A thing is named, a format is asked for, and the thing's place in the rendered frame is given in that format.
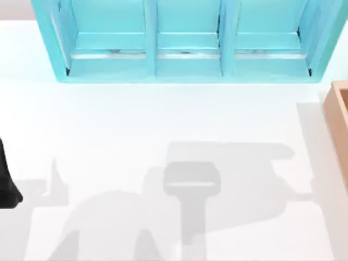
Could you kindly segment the light blue rack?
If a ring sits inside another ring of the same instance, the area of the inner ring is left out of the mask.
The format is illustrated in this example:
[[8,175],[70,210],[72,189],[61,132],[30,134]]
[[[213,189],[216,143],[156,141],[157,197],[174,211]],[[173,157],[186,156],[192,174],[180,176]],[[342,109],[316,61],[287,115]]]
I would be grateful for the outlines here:
[[317,83],[348,0],[30,0],[65,83]]

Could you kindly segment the salmon-coloured shallow box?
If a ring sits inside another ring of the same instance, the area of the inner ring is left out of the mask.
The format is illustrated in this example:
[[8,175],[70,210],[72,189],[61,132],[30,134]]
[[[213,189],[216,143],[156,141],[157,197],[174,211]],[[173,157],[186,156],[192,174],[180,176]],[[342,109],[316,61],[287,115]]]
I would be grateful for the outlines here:
[[348,80],[331,82],[323,109],[345,187],[348,189]]

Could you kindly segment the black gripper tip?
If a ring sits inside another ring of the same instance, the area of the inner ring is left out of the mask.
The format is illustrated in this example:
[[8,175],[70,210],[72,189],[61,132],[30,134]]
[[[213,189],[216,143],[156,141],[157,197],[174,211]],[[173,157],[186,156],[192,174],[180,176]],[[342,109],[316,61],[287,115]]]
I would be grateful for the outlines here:
[[7,165],[3,141],[0,138],[0,209],[13,209],[23,201]]

